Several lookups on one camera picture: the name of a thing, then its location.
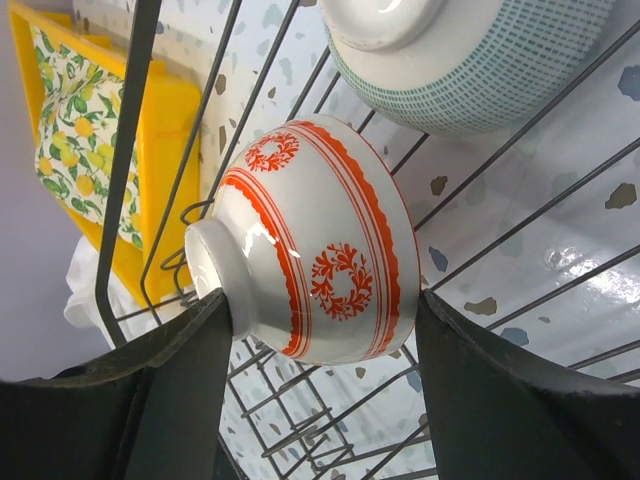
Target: wire rack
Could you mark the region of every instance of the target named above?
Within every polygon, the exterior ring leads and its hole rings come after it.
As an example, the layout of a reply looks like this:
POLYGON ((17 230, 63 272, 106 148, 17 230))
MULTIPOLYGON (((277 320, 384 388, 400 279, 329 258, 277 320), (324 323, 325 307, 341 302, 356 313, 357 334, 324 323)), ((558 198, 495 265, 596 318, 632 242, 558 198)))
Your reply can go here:
MULTIPOLYGON (((284 15, 284 19, 282 21, 281 26, 279 27, 275 38, 271 44, 270 50, 266 55, 266 59, 264 61, 264 65, 262 70, 259 72, 256 78, 255 86, 249 95, 249 98, 246 101, 246 108, 241 116, 241 118, 237 122, 237 128, 231 138, 229 145, 230 147, 226 150, 224 157, 222 159, 221 168, 217 174, 213 187, 211 188, 208 198, 205 201, 196 203, 186 209, 184 212, 174 212, 173 211, 173 202, 175 198, 175 194, 177 192, 178 186, 180 185, 182 175, 187 163, 187 159, 189 158, 189 154, 194 146, 194 143, 197 139, 197 133, 200 128, 200 124, 202 121, 202 117, 205 112, 205 108, 209 102, 212 91, 216 84, 216 79, 218 78, 218 74, 220 71, 220 67, 222 64, 223 57, 225 55, 229 39, 231 37, 232 31, 236 24, 236 20, 238 17, 238 13, 243 6, 242 0, 233 0, 231 6, 229 8, 228 17, 226 19, 226 24, 224 30, 222 32, 222 36, 220 39, 219 47, 217 52, 213 58, 213 63, 211 66, 211 70, 208 76, 208 80, 206 82, 206 86, 203 91, 202 101, 200 107, 198 109, 196 120, 193 124, 191 135, 189 141, 185 147, 184 155, 182 157, 182 162, 180 164, 180 168, 176 175, 173 188, 171 190, 171 194, 169 197, 169 201, 167 202, 164 216, 162 218, 162 222, 158 229, 158 232, 153 239, 151 253, 146 262, 144 272, 142 278, 140 279, 140 284, 142 287, 143 294, 147 300, 146 308, 143 308, 137 312, 133 312, 124 317, 116 318, 111 310, 111 306, 109 304, 108 296, 107 296, 107 284, 111 271, 111 263, 115 248, 115 240, 117 237, 117 227, 119 221, 119 212, 122 208, 122 201, 126 186, 126 177, 129 171, 129 161, 131 158, 131 151, 133 148, 134 135, 131 132, 136 131, 138 114, 140 111, 141 99, 144 92, 144 80, 146 79, 146 74, 148 70, 149 60, 151 58, 151 52, 153 47, 153 40, 155 35, 155 28, 158 21, 158 15, 161 5, 161 0, 145 0, 144 2, 137 2, 136 5, 136 13, 134 17, 132 36, 131 36, 131 49, 129 54, 129 63, 127 70, 127 79, 125 81, 125 93, 124 93, 124 101, 122 106, 122 114, 120 116, 121 121, 119 125, 119 133, 118 133, 118 146, 116 147, 116 152, 114 156, 114 164, 112 171, 111 184, 109 189, 109 198, 108 198, 108 206, 107 212, 105 215, 105 228, 104 228, 104 236, 102 248, 100 251, 100 260, 99 260, 99 268, 98 268, 98 278, 96 284, 96 297, 98 306, 100 309, 100 313, 104 320, 105 326, 116 346, 122 345, 125 343, 125 337, 123 335, 122 330, 120 329, 120 323, 128 320, 136 315, 151 312, 154 316, 158 325, 160 325, 160 318, 157 313, 157 309, 160 307, 167 305, 172 302, 180 302, 183 306, 187 308, 193 308, 193 306, 197 303, 197 298, 195 297, 193 292, 186 292, 184 289, 180 287, 178 284, 178 274, 182 268, 185 268, 186 261, 184 256, 184 250, 180 250, 175 252, 169 258, 164 259, 162 263, 162 269, 166 271, 173 272, 175 279, 175 289, 176 296, 172 299, 169 299, 165 302, 159 304, 152 304, 150 302, 149 296, 146 293, 145 288, 145 280, 147 274, 149 272, 150 265, 156 255, 158 243, 160 241, 161 236, 163 235, 167 223, 167 219, 171 215, 180 215, 180 218, 185 224, 188 224, 187 217, 191 217, 194 213, 197 213, 200 219, 204 218, 207 215, 207 212, 211 205, 214 202, 214 196, 218 185, 220 184, 222 175, 228 166, 229 162, 232 160, 234 156, 234 150, 237 144, 239 143, 240 135, 247 123, 249 115, 251 114, 252 109, 256 104, 256 100, 260 94, 261 89, 265 84, 265 79, 276 59, 279 48, 287 35, 287 31, 289 26, 291 25, 292 20, 294 19, 296 12, 298 11, 298 7, 300 6, 300 0, 293 0, 290 2, 289 7, 284 15)), ((487 160, 481 164, 479 168, 477 168, 471 175, 469 175, 462 183, 460 183, 448 196, 446 196, 438 205, 435 206, 428 214, 426 214, 422 219, 420 219, 415 224, 415 231, 419 231, 424 228, 430 221, 436 217, 442 210, 450 205, 461 193, 465 191, 469 187, 469 185, 476 180, 483 172, 487 169, 491 168, 511 147, 513 147, 516 142, 518 142, 521 138, 523 138, 528 132, 530 132, 540 121, 542 121, 552 110, 560 104, 571 92, 573 92, 579 85, 581 85, 587 78, 589 78, 594 72, 596 72, 609 58, 611 58, 617 51, 619 51, 627 42, 629 42, 634 35, 638 33, 640 30, 640 20, 633 24, 631 28, 629 28, 624 34, 622 34, 615 42, 613 42, 605 51, 603 51, 597 58, 595 58, 586 68, 582 70, 582 72, 573 78, 570 83, 568 83, 556 96, 545 105, 540 111, 538 111, 535 116, 533 116, 530 120, 528 120, 515 134, 509 138, 500 148, 498 148, 493 155, 491 155, 487 160)), ((295 104, 293 105, 287 120, 293 119, 298 115, 298 112, 307 99, 309 92, 312 87, 315 85, 320 72, 323 67, 327 63, 329 59, 329 50, 328 48, 324 50, 324 53, 320 56, 317 61, 317 64, 313 68, 308 80, 306 81, 304 88, 302 88, 295 104)), ((340 78, 340 73, 336 73, 331 81, 329 82, 328 87, 325 89, 322 94, 320 101, 315 106, 314 112, 320 112, 323 108, 325 102, 329 98, 332 90, 335 88, 336 83, 340 78)), ((372 118, 376 115, 376 112, 371 110, 368 115, 364 118, 360 125, 356 126, 356 129, 359 133, 363 133, 366 137, 366 128, 372 118)), ((411 159, 411 157, 418 151, 418 149, 422 146, 422 144, 428 141, 429 135, 423 134, 417 142, 415 142, 411 148, 408 150, 406 155, 400 160, 400 162, 393 168, 392 175, 396 175, 403 166, 411 159)), ((490 252, 494 251, 500 245, 507 242, 509 239, 514 237, 517 233, 521 232, 523 229, 527 228, 527 226, 531 225, 538 218, 540 218, 545 213, 549 212, 552 208, 559 205, 561 202, 566 200, 569 196, 576 193, 578 190, 585 187, 587 184, 592 182, 598 176, 602 175, 604 172, 612 168, 614 165, 623 161, 630 153, 634 152, 636 149, 640 147, 640 138, 637 138, 633 142, 626 145, 624 148, 619 150, 617 153, 612 155, 610 158, 604 159, 600 165, 590 171, 588 174, 584 175, 582 178, 579 178, 575 183, 568 186, 566 189, 558 193, 555 197, 549 200, 545 205, 538 208, 536 211, 528 215, 524 220, 520 221, 513 227, 511 227, 508 231, 502 234, 495 241, 491 242, 485 248, 478 251, 476 254, 472 255, 468 260, 463 262, 459 267, 455 268, 453 271, 448 273, 444 278, 438 281, 436 284, 432 285, 430 288, 434 291, 442 288, 452 279, 456 278, 470 266, 487 256, 490 252)), ((601 265, 592 268, 590 271, 576 277, 575 279, 551 290, 546 294, 532 300, 515 311, 503 316, 499 320, 493 322, 488 326, 489 330, 495 330, 498 327, 504 326, 507 323, 513 321, 514 319, 522 316, 523 314, 529 312, 533 308, 536 308, 550 300, 565 294, 566 292, 578 287, 579 285, 587 282, 593 277, 609 270, 616 265, 634 257, 640 253, 640 245, 637 245, 627 251, 624 251, 614 258, 602 263, 601 265)), ((327 406, 327 402, 322 398, 318 389, 314 384, 314 375, 318 370, 322 370, 321 367, 318 366, 305 366, 301 364, 297 364, 297 374, 294 378, 285 381, 284 383, 276 386, 277 382, 268 374, 268 366, 270 362, 273 362, 277 353, 271 351, 266 345, 262 343, 254 343, 251 340, 244 340, 244 348, 246 348, 248 354, 250 355, 250 359, 243 363, 232 365, 230 373, 228 375, 227 380, 227 388, 235 397, 240 409, 242 411, 242 417, 246 419, 248 425, 251 430, 255 434, 258 442, 260 443, 264 453, 263 458, 269 460, 276 476, 281 479, 289 478, 298 468, 301 468, 303 464, 307 464, 310 466, 312 472, 314 472, 315 477, 313 478, 321 478, 324 475, 331 472, 333 469, 339 466, 360 462, 365 459, 371 459, 373 457, 381 456, 382 459, 371 468, 368 473, 363 478, 373 478, 382 468, 387 465, 392 459, 394 459, 399 452, 408 446, 415 445, 422 442, 427 442, 430 440, 428 423, 423 423, 419 425, 416 430, 407 436, 402 442, 393 443, 385 446, 384 448, 377 448, 375 450, 370 451, 361 451, 357 445, 354 445, 349 441, 348 434, 344 433, 340 428, 338 428, 341 421, 347 418, 350 415, 353 415, 359 408, 369 402, 376 395, 379 395, 385 388, 392 385, 394 382, 398 382, 400 379, 406 377, 411 372, 417 370, 417 361, 414 355, 409 351, 408 348, 403 347, 401 349, 402 357, 406 362, 403 368, 400 368, 398 373, 393 377, 389 378, 382 384, 380 384, 373 391, 368 393, 366 396, 363 396, 358 401, 353 403, 346 410, 336 413, 332 411, 330 407, 327 406), (260 376, 267 385, 271 395, 264 400, 260 401, 256 405, 252 407, 247 407, 244 405, 236 387, 236 379, 238 375, 242 372, 245 372, 249 368, 256 368, 258 372, 260 372, 260 376), (290 412, 287 411, 284 402, 282 401, 283 394, 292 391, 293 389, 298 388, 308 388, 316 402, 317 408, 314 410, 316 413, 304 419, 303 421, 294 421, 290 412), (282 414, 286 418, 287 423, 290 426, 290 433, 288 433, 284 438, 282 438, 279 442, 267 445, 265 439, 259 432, 258 428, 256 428, 254 422, 254 416, 259 413, 259 411, 264 408, 266 405, 271 405, 275 403, 282 411, 282 414), (273 457, 276 453, 284 449, 285 447, 297 444, 301 451, 304 454, 297 460, 297 462, 292 465, 287 471, 282 471, 278 464, 274 461, 273 457)), ((633 339, 629 343, 625 345, 618 346, 617 348, 610 349, 605 352, 598 353, 597 355, 590 356, 588 358, 584 358, 583 360, 576 362, 569 366, 571 369, 582 369, 590 365, 594 365, 603 360, 611 359, 613 357, 625 354, 627 352, 631 352, 634 349, 640 348, 640 339, 633 339)), ((610 378, 610 380, 617 382, 632 382, 640 379, 640 368, 628 371, 626 373, 622 373, 616 375, 615 377, 610 378)), ((436 476, 437 471, 435 468, 422 470, 419 472, 412 472, 402 475, 397 475, 394 478, 395 480, 410 480, 417 478, 428 478, 432 476, 436 476)))

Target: lemon pattern fabric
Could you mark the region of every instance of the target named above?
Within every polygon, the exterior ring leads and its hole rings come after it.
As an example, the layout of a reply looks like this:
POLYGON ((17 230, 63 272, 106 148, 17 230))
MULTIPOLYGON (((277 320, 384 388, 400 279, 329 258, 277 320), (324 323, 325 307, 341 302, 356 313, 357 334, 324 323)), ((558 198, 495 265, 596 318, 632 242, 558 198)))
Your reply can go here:
MULTIPOLYGON (((123 81, 32 27, 45 88, 36 171, 67 207, 104 220, 123 81)), ((138 159, 134 148, 118 234, 142 249, 138 159)))

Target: green checkered bowl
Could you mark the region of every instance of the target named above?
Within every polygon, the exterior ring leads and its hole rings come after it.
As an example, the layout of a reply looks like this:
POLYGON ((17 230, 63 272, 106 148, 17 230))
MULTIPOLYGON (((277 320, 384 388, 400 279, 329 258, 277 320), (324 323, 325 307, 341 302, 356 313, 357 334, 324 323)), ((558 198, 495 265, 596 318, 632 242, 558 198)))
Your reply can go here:
POLYGON ((320 0, 320 6, 333 59, 365 103, 401 125, 468 135, 535 111, 580 65, 615 1, 482 0, 479 7, 477 0, 320 0))

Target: lemon print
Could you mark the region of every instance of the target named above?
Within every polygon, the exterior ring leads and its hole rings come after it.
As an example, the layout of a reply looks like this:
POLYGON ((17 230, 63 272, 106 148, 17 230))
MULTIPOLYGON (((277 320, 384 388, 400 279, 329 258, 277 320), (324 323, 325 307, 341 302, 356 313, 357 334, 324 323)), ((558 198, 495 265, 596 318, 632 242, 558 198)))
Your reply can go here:
POLYGON ((89 163, 94 167, 102 168, 105 163, 105 159, 102 155, 98 155, 96 152, 87 152, 87 158, 89 163))
POLYGON ((46 157, 40 157, 38 161, 38 169, 43 175, 47 177, 53 173, 53 167, 51 166, 51 160, 46 157))
POLYGON ((111 177, 111 168, 113 167, 113 162, 108 158, 104 159, 104 165, 102 165, 101 170, 105 173, 107 177, 111 177))
POLYGON ((93 77, 93 75, 98 71, 98 66, 92 63, 87 69, 87 78, 93 77))
POLYGON ((111 160, 113 158, 113 147, 108 143, 103 143, 98 146, 98 153, 104 158, 111 160))
POLYGON ((78 88, 80 88, 80 84, 82 83, 82 80, 76 80, 75 82, 73 82, 71 84, 71 88, 69 89, 69 91, 71 93, 75 93, 76 90, 78 90, 78 88))
POLYGON ((85 117, 78 117, 76 119, 75 128, 76 133, 81 137, 90 137, 93 134, 91 122, 85 117))
POLYGON ((51 110, 51 113, 49 114, 49 118, 47 118, 47 125, 51 126, 55 123, 59 110, 60 110, 60 107, 56 107, 53 110, 51 110))
POLYGON ((53 145, 60 151, 69 149, 67 145, 67 136, 61 130, 58 130, 56 133, 53 134, 51 143, 53 143, 53 145))
POLYGON ((93 96, 93 85, 87 85, 82 90, 80 90, 80 97, 85 102, 88 102, 89 100, 91 100, 92 96, 93 96))
POLYGON ((113 105, 113 111, 116 114, 120 114, 120 97, 113 92, 111 92, 111 104, 113 105))
POLYGON ((41 63, 40 71, 44 75, 44 78, 46 78, 50 82, 53 82, 53 67, 51 65, 49 65, 48 63, 41 63))
POLYGON ((131 214, 131 226, 135 231, 137 232, 140 231, 140 214, 139 213, 131 214))
POLYGON ((80 195, 88 197, 93 193, 93 180, 86 175, 79 175, 76 180, 76 188, 80 195))
POLYGON ((80 160, 75 153, 71 153, 69 150, 60 152, 60 160, 62 160, 62 165, 65 167, 75 167, 80 160))

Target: white ceramic bowl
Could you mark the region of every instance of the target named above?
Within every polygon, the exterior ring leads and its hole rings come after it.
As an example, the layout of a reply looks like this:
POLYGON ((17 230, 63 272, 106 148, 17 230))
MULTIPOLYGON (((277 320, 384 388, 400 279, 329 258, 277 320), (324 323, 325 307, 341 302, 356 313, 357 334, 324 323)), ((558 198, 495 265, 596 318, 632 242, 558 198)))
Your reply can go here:
POLYGON ((223 288, 234 338, 298 361, 385 355, 413 329, 420 267, 407 211, 380 157, 332 117, 289 122, 240 153, 185 250, 198 296, 223 288))
POLYGON ((530 114, 580 65, 616 0, 320 0, 342 76, 432 134, 530 114))

